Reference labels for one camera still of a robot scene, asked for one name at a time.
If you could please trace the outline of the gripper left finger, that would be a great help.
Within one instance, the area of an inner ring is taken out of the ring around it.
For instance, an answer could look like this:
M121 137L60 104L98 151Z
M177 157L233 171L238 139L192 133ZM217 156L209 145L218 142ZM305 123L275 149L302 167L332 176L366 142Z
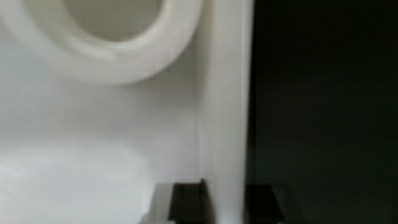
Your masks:
M206 182L160 183L140 224L209 224Z

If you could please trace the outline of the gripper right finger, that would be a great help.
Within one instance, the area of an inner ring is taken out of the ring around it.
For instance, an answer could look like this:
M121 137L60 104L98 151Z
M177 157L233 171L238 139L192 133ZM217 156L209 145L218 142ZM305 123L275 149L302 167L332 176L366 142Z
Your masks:
M295 224L284 185L245 186L245 216L245 224Z

